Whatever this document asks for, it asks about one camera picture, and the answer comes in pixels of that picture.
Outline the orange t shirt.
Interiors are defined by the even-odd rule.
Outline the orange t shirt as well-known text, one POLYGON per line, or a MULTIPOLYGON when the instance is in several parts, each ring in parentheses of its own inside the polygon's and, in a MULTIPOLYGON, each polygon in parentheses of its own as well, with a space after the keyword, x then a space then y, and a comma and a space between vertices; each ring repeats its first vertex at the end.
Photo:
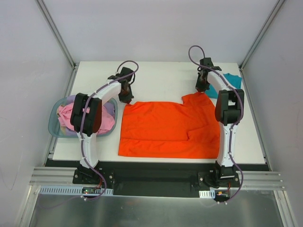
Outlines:
POLYGON ((119 156, 215 159, 220 127, 215 107, 204 93, 188 94, 182 103, 136 102, 123 112, 119 156))

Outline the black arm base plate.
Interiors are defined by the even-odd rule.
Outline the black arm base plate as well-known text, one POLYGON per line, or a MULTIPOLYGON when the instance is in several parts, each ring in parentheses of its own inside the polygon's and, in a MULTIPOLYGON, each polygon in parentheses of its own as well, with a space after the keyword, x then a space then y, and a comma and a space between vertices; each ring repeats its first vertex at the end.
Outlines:
POLYGON ((227 178, 220 177, 215 164, 109 162, 100 161, 94 170, 77 166, 73 184, 98 185, 112 189, 114 195, 197 198, 200 191, 240 186, 233 169, 227 178))

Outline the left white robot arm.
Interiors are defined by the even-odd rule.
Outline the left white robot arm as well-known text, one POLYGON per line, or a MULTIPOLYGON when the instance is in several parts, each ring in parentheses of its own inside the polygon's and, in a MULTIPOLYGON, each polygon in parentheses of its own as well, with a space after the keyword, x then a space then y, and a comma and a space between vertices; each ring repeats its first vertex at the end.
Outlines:
POLYGON ((120 72, 110 76, 107 83, 93 92, 90 96, 78 93, 75 96, 71 112, 71 125, 80 140, 80 164, 87 170, 84 179, 95 184, 100 179, 100 172, 96 169, 98 164, 96 138, 104 117, 102 107, 114 96, 118 96, 121 103, 129 104, 134 98, 131 85, 134 82, 135 71, 123 67, 120 72))

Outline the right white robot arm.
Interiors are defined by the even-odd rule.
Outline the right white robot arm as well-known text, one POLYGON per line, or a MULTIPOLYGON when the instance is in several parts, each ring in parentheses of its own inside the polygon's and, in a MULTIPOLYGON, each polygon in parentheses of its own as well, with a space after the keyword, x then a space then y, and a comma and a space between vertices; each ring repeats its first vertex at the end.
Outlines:
POLYGON ((214 114, 220 126, 219 154, 213 172, 205 180, 212 180, 220 187, 236 176, 235 134, 244 115, 244 91, 236 89, 220 73, 221 70, 219 66, 214 66, 210 57, 204 57, 199 61, 196 81, 198 92, 205 92, 213 86, 218 94, 214 114))

